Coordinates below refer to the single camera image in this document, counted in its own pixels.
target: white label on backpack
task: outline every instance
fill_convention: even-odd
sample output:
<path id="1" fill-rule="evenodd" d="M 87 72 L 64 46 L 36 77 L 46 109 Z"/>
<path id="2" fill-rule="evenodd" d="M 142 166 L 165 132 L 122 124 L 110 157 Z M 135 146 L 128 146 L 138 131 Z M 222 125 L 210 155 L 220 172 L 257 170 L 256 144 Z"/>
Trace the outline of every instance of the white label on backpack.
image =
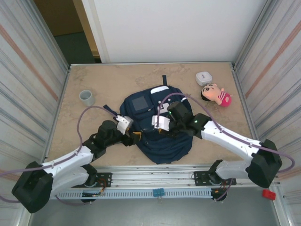
<path id="1" fill-rule="evenodd" d="M 164 103 L 161 107 L 160 114 L 168 112 L 168 110 L 167 110 L 168 106 L 169 106 L 169 103 Z"/>
<path id="2" fill-rule="evenodd" d="M 158 93 L 158 92 L 161 92 L 165 89 L 169 89 L 169 87 L 167 86 L 159 86 L 157 88 L 153 88 L 151 91 L 150 91 L 150 94 L 154 94 L 154 93 Z"/>

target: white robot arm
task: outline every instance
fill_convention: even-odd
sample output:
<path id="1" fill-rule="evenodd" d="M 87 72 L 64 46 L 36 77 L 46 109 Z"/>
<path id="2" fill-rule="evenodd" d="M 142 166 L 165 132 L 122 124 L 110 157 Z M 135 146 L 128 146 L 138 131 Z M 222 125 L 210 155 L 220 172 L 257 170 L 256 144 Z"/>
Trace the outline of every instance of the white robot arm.
<path id="1" fill-rule="evenodd" d="M 97 170 L 91 162 L 103 156 L 106 148 L 122 143 L 125 146 L 139 142 L 141 133 L 126 134 L 131 127 L 129 117 L 117 116 L 113 121 L 104 121 L 98 132 L 91 135 L 82 146 L 53 161 L 30 163 L 26 168 L 43 168 L 24 172 L 18 179 L 12 194 L 30 213 L 40 210 L 49 198 L 77 185 L 93 185 L 97 180 Z"/>
<path id="2" fill-rule="evenodd" d="M 195 177 L 197 176 L 200 180 L 200 184 L 219 185 L 223 180 L 229 178 L 245 178 L 260 187 L 268 188 L 270 186 L 282 166 L 282 162 L 279 154 L 266 152 L 260 147 L 277 151 L 272 141 L 260 142 L 246 138 L 221 125 L 219 125 L 220 130 L 210 117 L 200 113 L 193 115 L 182 102 L 174 102 L 167 109 L 169 116 L 159 116 L 159 123 L 157 123 L 156 115 L 152 117 L 152 125 L 162 134 L 176 137 L 178 133 L 185 132 L 191 136 L 217 143 L 243 159 L 243 161 L 231 162 L 217 160 L 207 173 L 195 174 Z"/>

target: doorway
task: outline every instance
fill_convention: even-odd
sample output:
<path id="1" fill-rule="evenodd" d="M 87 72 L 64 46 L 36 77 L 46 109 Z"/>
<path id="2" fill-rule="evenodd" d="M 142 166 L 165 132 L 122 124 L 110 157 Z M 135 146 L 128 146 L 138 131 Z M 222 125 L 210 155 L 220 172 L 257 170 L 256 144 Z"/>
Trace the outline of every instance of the doorway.
<path id="1" fill-rule="evenodd" d="M 34 0 L 68 64 L 101 63 L 81 0 Z"/>

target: pink doll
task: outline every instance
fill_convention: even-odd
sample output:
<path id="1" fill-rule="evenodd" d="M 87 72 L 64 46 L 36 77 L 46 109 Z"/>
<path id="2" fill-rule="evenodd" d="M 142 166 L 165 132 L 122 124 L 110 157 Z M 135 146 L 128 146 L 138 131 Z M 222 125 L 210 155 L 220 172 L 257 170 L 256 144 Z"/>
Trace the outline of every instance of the pink doll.
<path id="1" fill-rule="evenodd" d="M 219 89 L 216 84 L 207 84 L 201 91 L 202 99 L 205 101 L 215 101 L 222 107 L 228 107 L 232 102 L 230 94 L 224 88 Z"/>

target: marble table surface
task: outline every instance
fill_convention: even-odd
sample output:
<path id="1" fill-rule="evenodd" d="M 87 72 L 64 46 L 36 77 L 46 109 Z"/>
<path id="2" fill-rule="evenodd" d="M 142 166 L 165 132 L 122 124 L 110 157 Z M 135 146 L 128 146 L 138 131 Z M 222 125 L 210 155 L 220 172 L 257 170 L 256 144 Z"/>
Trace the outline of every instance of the marble table surface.
<path id="1" fill-rule="evenodd" d="M 201 87 L 196 83 L 196 73 L 208 71 L 213 82 L 232 94 L 232 104 L 227 107 L 201 99 Z M 238 96 L 236 85 L 228 63 L 197 64 L 137 64 L 137 65 L 73 65 L 53 136 L 48 161 L 61 157 L 79 146 L 76 132 L 78 117 L 85 109 L 79 100 L 79 93 L 85 89 L 92 91 L 95 105 L 107 104 L 116 112 L 123 100 L 132 93 L 162 84 L 162 75 L 167 75 L 167 83 L 181 89 L 184 94 L 199 99 L 215 119 L 223 126 L 250 137 L 249 127 Z M 194 113 L 204 111 L 190 101 Z M 99 109 L 88 110 L 80 123 L 83 140 L 97 132 L 104 120 L 111 116 Z M 209 141 L 193 138 L 189 154 L 173 164 L 213 163 L 217 159 L 240 160 L 240 157 Z M 106 154 L 94 161 L 94 166 L 151 165 L 137 146 L 122 144 L 107 148 Z"/>

